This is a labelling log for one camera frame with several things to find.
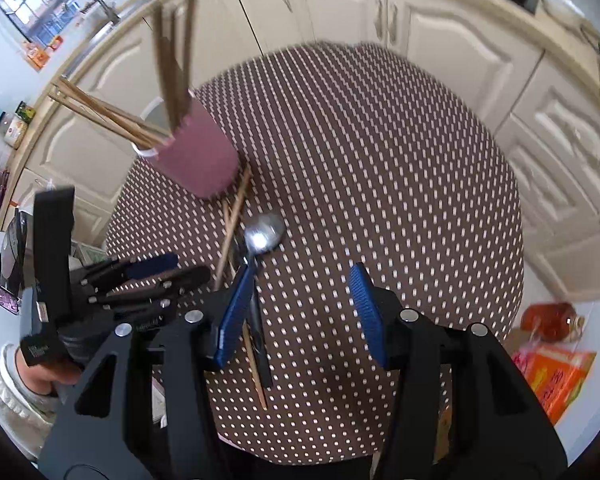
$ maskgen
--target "orange packet on counter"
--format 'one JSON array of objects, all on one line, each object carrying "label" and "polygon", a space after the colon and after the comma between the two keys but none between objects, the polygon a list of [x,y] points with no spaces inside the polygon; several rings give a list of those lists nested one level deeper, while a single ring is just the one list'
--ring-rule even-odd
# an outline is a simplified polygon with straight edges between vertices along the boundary
[{"label": "orange packet on counter", "polygon": [[595,357],[550,344],[523,346],[511,356],[553,425],[580,393]]}]

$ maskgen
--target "orange package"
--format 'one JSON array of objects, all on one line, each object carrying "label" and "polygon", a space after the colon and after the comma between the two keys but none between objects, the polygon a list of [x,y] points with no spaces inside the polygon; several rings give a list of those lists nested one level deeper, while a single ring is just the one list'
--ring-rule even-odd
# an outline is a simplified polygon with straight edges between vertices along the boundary
[{"label": "orange package", "polygon": [[595,352],[570,352],[550,344],[531,344],[511,358],[555,425],[580,393],[595,356]]}]

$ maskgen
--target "smartphone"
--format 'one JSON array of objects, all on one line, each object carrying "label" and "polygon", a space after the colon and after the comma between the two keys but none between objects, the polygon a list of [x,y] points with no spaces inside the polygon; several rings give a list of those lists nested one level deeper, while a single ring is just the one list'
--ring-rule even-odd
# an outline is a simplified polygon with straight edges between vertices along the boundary
[{"label": "smartphone", "polygon": [[0,306],[16,316],[20,313],[20,301],[2,286],[0,286]]}]

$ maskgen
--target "sleeve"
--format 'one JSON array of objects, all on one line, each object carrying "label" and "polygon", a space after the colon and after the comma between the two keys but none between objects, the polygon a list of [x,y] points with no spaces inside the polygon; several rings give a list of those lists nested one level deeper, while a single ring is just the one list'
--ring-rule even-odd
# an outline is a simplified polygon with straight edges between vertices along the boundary
[{"label": "sleeve", "polygon": [[0,425],[29,460],[37,459],[56,420],[57,399],[34,394],[20,380],[15,367],[17,347],[0,352]]}]

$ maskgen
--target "silver bolt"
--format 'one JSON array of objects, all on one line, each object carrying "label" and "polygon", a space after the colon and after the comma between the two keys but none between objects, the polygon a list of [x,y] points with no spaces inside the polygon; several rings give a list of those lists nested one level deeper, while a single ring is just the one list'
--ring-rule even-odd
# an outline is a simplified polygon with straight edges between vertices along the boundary
[{"label": "silver bolt", "polygon": [[407,323],[417,321],[419,317],[420,314],[418,314],[417,311],[413,310],[412,308],[405,308],[404,310],[400,311],[400,319]]},{"label": "silver bolt", "polygon": [[184,320],[187,323],[197,323],[202,321],[202,318],[205,317],[204,314],[202,314],[202,312],[200,312],[199,310],[189,310],[185,315],[184,315]]},{"label": "silver bolt", "polygon": [[120,323],[117,327],[116,327],[116,335],[118,337],[124,337],[127,336],[129,334],[131,334],[131,332],[133,331],[133,327],[131,325],[129,325],[129,323]]},{"label": "silver bolt", "polygon": [[489,330],[482,323],[475,323],[471,325],[471,332],[478,337],[484,337],[489,333]]}]

